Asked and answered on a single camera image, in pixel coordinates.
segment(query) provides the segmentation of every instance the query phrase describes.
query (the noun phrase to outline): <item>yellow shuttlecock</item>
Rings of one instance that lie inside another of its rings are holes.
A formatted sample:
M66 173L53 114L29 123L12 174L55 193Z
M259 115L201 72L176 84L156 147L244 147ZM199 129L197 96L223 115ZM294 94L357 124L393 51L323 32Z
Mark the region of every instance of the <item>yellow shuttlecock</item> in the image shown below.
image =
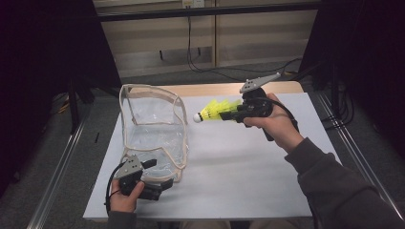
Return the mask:
M220 113L237 111L240 104L240 99L231 103L227 99L220 103L216 99L212 99L202 111L194 114L193 119L197 123L204 120L218 120L221 119Z

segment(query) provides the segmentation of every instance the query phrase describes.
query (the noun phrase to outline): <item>white tabletop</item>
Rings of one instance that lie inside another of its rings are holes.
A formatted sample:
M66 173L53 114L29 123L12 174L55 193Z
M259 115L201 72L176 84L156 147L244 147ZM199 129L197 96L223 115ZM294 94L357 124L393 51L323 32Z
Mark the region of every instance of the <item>white tabletop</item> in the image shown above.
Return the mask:
M324 152L335 151L307 94L277 94L308 136ZM240 95L183 97L189 125L187 167L179 183L159 201L139 199L140 219L276 219L311 216L297 173L286 152L266 141L262 130L232 121L194 123L193 115L212 98L230 101ZM107 220L107 181L122 154L120 118L112 135L84 218Z

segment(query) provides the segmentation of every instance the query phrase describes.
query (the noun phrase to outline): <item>clear plastic bag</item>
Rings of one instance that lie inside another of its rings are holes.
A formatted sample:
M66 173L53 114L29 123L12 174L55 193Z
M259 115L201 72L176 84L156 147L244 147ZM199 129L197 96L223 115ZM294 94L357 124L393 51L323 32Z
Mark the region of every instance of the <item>clear plastic bag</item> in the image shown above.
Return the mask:
M180 181L187 164L187 118L181 98L159 87L126 84L119 94L122 157L137 155L140 161L156 159L146 169L144 181Z

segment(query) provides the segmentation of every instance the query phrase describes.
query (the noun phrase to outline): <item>person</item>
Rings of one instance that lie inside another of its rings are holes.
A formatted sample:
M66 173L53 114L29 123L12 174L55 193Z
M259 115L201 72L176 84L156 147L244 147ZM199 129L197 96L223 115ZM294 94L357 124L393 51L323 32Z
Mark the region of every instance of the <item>person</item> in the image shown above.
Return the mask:
M279 101L275 94L267 97ZM405 228L405 222L375 187L339 164L332 153L323 153L302 137L282 108L273 106L269 117L247 117L244 124L265 129L287 152L285 160L297 171L298 183L322 228ZM108 228L135 228L134 210L142 187L140 182L130 197L112 196Z

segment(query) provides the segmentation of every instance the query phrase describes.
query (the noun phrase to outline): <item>gray sweatshirt sleeve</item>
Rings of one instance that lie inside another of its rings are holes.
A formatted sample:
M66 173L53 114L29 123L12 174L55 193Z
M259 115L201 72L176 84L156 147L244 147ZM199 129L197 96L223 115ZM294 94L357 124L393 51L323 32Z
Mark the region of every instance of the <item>gray sweatshirt sleeve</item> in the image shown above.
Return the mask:
M298 183L323 228L405 228L370 183L308 138L285 159L298 172Z
M108 216L107 229L135 229L137 214L111 211Z

